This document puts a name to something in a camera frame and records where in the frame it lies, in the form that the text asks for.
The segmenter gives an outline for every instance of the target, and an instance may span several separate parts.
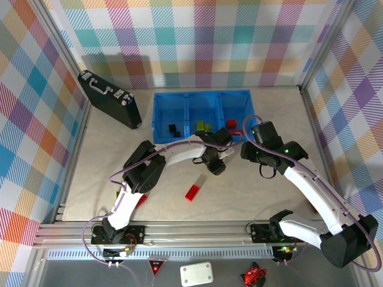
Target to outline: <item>plaid wall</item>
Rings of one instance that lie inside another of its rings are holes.
[[[303,83],[303,80],[305,79],[306,77],[306,74],[309,70],[309,68],[311,67],[312,65],[312,62],[314,61],[315,57],[317,56],[318,52],[321,50],[321,47],[322,47],[322,44],[323,44],[323,40],[325,39],[325,37],[327,36],[328,32],[329,32],[329,29],[330,29],[330,26],[333,24],[334,22],[334,19],[335,17],[337,16],[342,4],[344,3],[345,0],[337,0],[334,7],[333,7],[333,10],[331,12],[331,15],[330,17],[327,19],[326,21],[326,24],[324,25],[323,27],[323,30],[320,34],[320,36],[318,37],[318,40],[317,42],[315,43],[315,46],[314,48],[312,49],[311,51],[311,54],[309,56],[309,59],[308,61],[306,62],[306,65],[303,69],[303,72],[302,74],[300,75],[300,78],[298,80],[298,84],[302,84]]]
[[[382,248],[383,0],[358,1],[309,94],[336,190],[379,221]]]
[[[127,88],[294,86],[335,2],[45,0],[80,65]]]
[[[85,98],[27,0],[0,7],[0,286],[19,286]]]

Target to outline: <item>cable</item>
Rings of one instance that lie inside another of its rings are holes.
[[[202,158],[202,157],[195,157],[191,160],[194,164],[201,164],[201,163],[205,163],[205,160]]]
[[[269,177],[264,176],[264,175],[262,174],[262,167],[263,167],[263,166],[265,166],[265,164],[260,164],[260,165],[259,165],[259,174],[260,174],[263,178],[266,178],[266,179],[272,179],[272,178],[274,178],[274,177],[276,176],[276,169],[275,169],[275,168],[273,168],[273,175],[272,175],[272,176],[269,176]]]
[[[131,169],[134,169],[135,167],[139,166],[140,164],[142,163],[145,163],[146,161],[148,161],[149,159],[155,157],[157,154],[160,154],[161,152],[166,152],[166,150],[168,149],[171,149],[177,145],[190,145],[190,144],[200,144],[200,145],[205,145],[205,146],[211,146],[213,148],[232,148],[233,146],[236,146],[236,145],[239,145],[243,139],[244,139],[244,135],[242,133],[238,133],[238,135],[241,136],[240,140],[237,141],[236,143],[234,143],[233,145],[225,145],[225,146],[222,146],[222,145],[214,145],[213,143],[207,143],[207,142],[202,142],[202,141],[182,141],[182,142],[174,142],[174,143],[170,143],[169,145],[167,145],[166,147],[150,154],[149,156],[147,156],[146,158],[144,158],[143,160],[140,160],[139,162],[135,163],[135,164],[132,164],[131,166],[128,166],[122,170],[120,170],[119,172],[116,172],[115,174],[111,175],[109,177],[109,181],[112,182],[113,184],[118,184],[119,186],[121,186],[122,188],[125,188],[125,186],[121,183],[121,182],[118,182],[118,181],[113,181],[113,178],[117,175],[120,175],[121,173],[124,173],[124,172],[127,172]]]
[[[100,222],[96,222],[95,224],[93,224],[92,228],[91,228],[92,234],[95,234],[95,227],[96,226],[102,226],[102,224]]]
[[[90,249],[89,249],[88,246],[86,245],[85,238],[84,238],[84,233],[85,233],[85,229],[87,228],[87,226],[88,226],[91,222],[93,222],[93,221],[95,221],[95,220],[99,220],[99,219],[107,218],[107,217],[111,216],[112,214],[113,214],[113,213],[108,213],[108,214],[106,214],[106,215],[101,215],[101,216],[93,217],[90,221],[88,221],[87,223],[85,223],[85,225],[84,225],[84,227],[83,227],[83,230],[82,230],[82,232],[81,232],[81,241],[83,242],[83,245],[84,245],[86,251],[89,253],[89,255],[90,255],[94,260],[96,260],[97,262],[99,262],[99,263],[101,263],[101,264],[103,264],[103,265],[107,265],[107,266],[109,266],[109,265],[110,265],[110,266],[117,266],[117,264],[116,264],[116,263],[113,263],[113,262],[111,262],[111,261],[110,261],[110,263],[107,263],[106,261],[103,261],[103,260],[97,258],[96,256],[94,256],[94,254],[90,251]],[[140,286],[140,284],[139,284],[139,282],[138,282],[138,278],[137,278],[136,274],[132,271],[132,269],[130,269],[128,266],[124,266],[124,265],[121,265],[121,264],[119,264],[118,266],[119,266],[119,267],[123,267],[123,268],[125,268],[127,271],[129,271],[129,272],[132,274],[132,276],[133,276],[133,278],[134,278],[134,280],[135,280],[135,282],[136,282],[136,284],[137,284],[136,286]]]
[[[230,141],[230,143],[229,143],[229,146],[228,147],[230,147],[231,145],[232,145],[232,143],[233,143],[233,140],[231,140]],[[218,152],[224,152],[224,151],[227,151],[229,148],[225,148],[225,149],[218,149],[217,151]]]
[[[295,256],[294,258],[291,258],[290,260],[288,260],[288,262],[291,263],[291,262],[294,262],[295,260],[297,260],[298,258],[300,258],[307,251],[307,249],[308,249],[307,247],[308,246],[309,246],[309,243],[306,242],[306,244],[304,245],[302,251],[300,251],[298,253],[298,255]]]
[[[287,268],[289,268],[292,272],[294,272],[296,275],[298,275],[299,278],[309,282],[312,286],[317,286],[316,284],[312,283],[307,277],[301,275],[297,270],[295,270],[295,268],[293,268],[290,264],[287,264],[288,262],[290,262],[291,260],[287,260],[287,261],[284,261],[282,259],[279,259],[277,257],[275,257],[274,259],[278,260],[279,262],[281,263],[284,263],[284,264],[279,264],[279,266],[286,266]]]
[[[251,138],[251,136],[249,135],[249,133],[247,132],[246,130],[246,124],[247,122],[251,119],[251,118],[257,118],[258,120],[261,121],[261,123],[263,122],[263,120],[258,117],[257,115],[248,115],[245,120],[244,120],[244,123],[243,123],[243,130],[244,130],[244,133],[245,133],[245,136],[248,138],[248,140],[253,144],[255,145],[258,149],[262,150],[262,151],[265,151],[265,152],[268,152],[269,154],[273,154],[273,155],[276,155],[278,157],[281,157],[281,158],[284,158],[286,160],[289,160],[291,161],[292,163],[294,163],[296,166],[299,166],[301,169],[303,169],[305,172],[308,173],[308,175],[311,177],[311,178],[316,178],[316,174],[314,172],[312,172],[308,167],[306,167],[304,164],[298,162],[297,160],[285,155],[285,154],[281,154],[279,152],[276,152],[276,151],[272,151],[271,149],[267,149],[263,146],[261,146],[260,144],[258,144],[254,139]],[[373,239],[370,237],[370,235],[368,234],[368,232],[363,228],[363,226],[361,226],[361,224],[355,219],[355,217],[350,214],[349,210],[343,205],[343,203],[336,197],[335,194],[333,194],[331,192],[331,190],[327,187],[327,185],[321,180],[321,178],[318,178],[315,180],[317,183],[319,183],[321,185],[321,187],[323,188],[323,190],[325,190],[328,195],[339,205],[340,209],[344,212],[345,215],[347,215],[354,224],[357,225],[357,227],[361,230],[361,232],[364,234],[364,236],[366,236],[367,238],[367,241],[370,243],[374,253],[375,253],[375,256],[376,256],[376,260],[377,260],[377,265],[375,268],[367,268],[365,266],[362,266],[360,264],[357,264],[356,262],[352,262],[355,266],[361,268],[362,270],[364,271],[368,271],[368,272],[377,272],[381,269],[382,267],[382,259],[379,255],[379,251],[378,251],[378,248],[376,247]]]
[[[137,243],[138,243],[136,236],[135,236],[134,234],[132,234],[132,233],[127,233],[126,235],[124,235],[124,237],[127,237],[127,236],[133,236],[133,238],[134,238],[134,240],[135,240],[135,242],[136,242],[136,243],[134,244],[133,247],[136,247],[136,246],[137,246]],[[129,239],[130,239],[130,245],[133,245],[133,243],[132,243],[132,238],[129,237]]]
[[[255,222],[249,222],[249,223],[246,224],[246,226],[245,226],[245,231],[246,231],[247,234],[249,234],[249,235],[252,235],[251,233],[249,233],[249,232],[247,231],[247,227],[249,226],[249,224],[254,224],[256,227],[258,227],[259,229],[263,230],[264,232],[270,232],[270,230],[263,228],[261,225],[256,224]]]

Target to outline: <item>blue plastic bin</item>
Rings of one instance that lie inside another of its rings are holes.
[[[222,112],[224,127],[228,120],[236,120],[237,130],[242,130],[245,117],[254,115],[253,102],[251,101],[250,91],[222,91],[220,92],[222,102]],[[251,135],[251,127],[257,124],[256,119],[247,122],[246,129]],[[235,142],[239,141],[241,136],[233,136]]]
[[[226,121],[235,119],[236,129],[242,129],[247,115],[253,115],[254,108],[249,90],[240,91],[198,91],[182,93],[156,93],[153,106],[153,139],[155,144],[166,144],[188,138],[197,131],[197,122],[210,124],[215,133],[226,127]],[[180,138],[174,138],[169,125],[175,124]],[[257,124],[252,119],[247,125]],[[234,136],[237,142],[241,136]]]

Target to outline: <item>red cube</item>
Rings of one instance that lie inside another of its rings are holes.
[[[236,120],[227,120],[226,127],[228,129],[235,129],[237,127],[237,121]]]

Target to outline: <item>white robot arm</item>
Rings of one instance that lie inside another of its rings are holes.
[[[191,136],[187,138],[187,141],[200,141],[201,138],[198,136]],[[159,151],[162,148],[165,148],[169,144],[164,145],[156,145],[155,150]],[[166,150],[162,155],[165,158],[165,166],[164,168],[178,163],[183,160],[193,159],[193,158],[202,158],[206,151],[206,146],[199,143],[191,143],[188,145],[176,145],[175,147]],[[232,154],[234,150],[232,148],[228,148],[224,152],[217,153],[217,158],[219,160],[224,159],[225,157]],[[110,225],[115,230],[122,229],[128,226],[130,221],[130,216],[134,211],[135,206],[137,205],[139,199],[144,195],[144,193],[132,193],[131,187],[127,184],[126,181],[123,181],[123,185],[125,188],[122,188],[120,194],[115,201],[115,204],[112,208],[112,215],[107,218]]]
[[[258,147],[251,142],[242,145],[241,157],[246,160],[258,163],[261,166],[271,166],[275,171],[279,171],[289,181],[295,184],[299,190],[310,201],[318,213],[322,216],[322,221],[311,221],[301,218],[290,210],[283,210],[270,218],[270,232],[273,239],[283,237],[295,237],[321,249],[324,256],[335,266],[342,268],[353,261],[361,254],[371,248],[355,222],[342,211],[336,199],[340,200],[343,208],[359,219],[359,223],[369,233],[371,238],[375,238],[378,229],[378,222],[372,215],[363,217],[357,210],[347,204],[331,185],[321,178],[307,153],[296,142],[283,144],[282,139],[276,133],[271,122],[261,123],[252,127],[254,138],[259,145],[266,147],[270,151],[278,153],[288,153],[293,160],[303,164],[313,173],[309,174],[303,168],[295,165],[292,161],[286,160],[277,155],[273,155]],[[221,129],[216,134],[192,136],[184,141],[189,144],[171,143],[167,145],[152,145],[149,141],[143,142],[132,154],[124,165],[124,168],[141,161],[148,155],[155,153],[163,148],[162,155],[155,155],[151,162],[141,164],[123,174],[124,188],[116,200],[112,209],[112,214],[104,218],[102,223],[107,236],[112,243],[118,242],[118,235],[123,234],[124,229],[129,225],[130,216],[137,205],[141,196],[150,191],[159,180],[162,170],[179,161],[189,158],[201,158],[208,170],[215,175],[219,175],[225,169],[222,161],[223,157],[233,152],[231,148],[225,152],[218,152],[216,148],[206,147],[204,144],[193,143],[193,141],[203,140],[207,143],[218,143],[227,145],[231,141],[228,131]],[[324,183],[324,187],[318,184],[318,179]]]
[[[203,143],[226,146],[232,142],[232,136],[226,129],[217,133],[200,132],[187,139],[153,145],[149,141],[142,142],[124,165],[124,169],[144,160],[151,154],[163,150],[147,163],[125,172],[123,174],[123,186],[112,208],[111,215],[102,220],[107,235],[107,240],[112,243],[119,241],[124,229],[129,225],[130,216],[143,194],[150,191],[160,178],[164,168],[187,159],[200,160],[205,163],[208,170],[214,175],[221,174],[226,166],[223,158],[234,152],[232,148],[224,151]]]
[[[335,266],[342,268],[371,248],[366,236],[351,217],[375,238],[378,222],[363,217],[320,176],[305,150],[296,142],[284,144],[271,122],[251,128],[255,143],[242,145],[241,157],[270,166],[291,181],[322,216],[322,221],[301,218],[283,210],[270,218],[272,238],[295,237],[322,250]]]

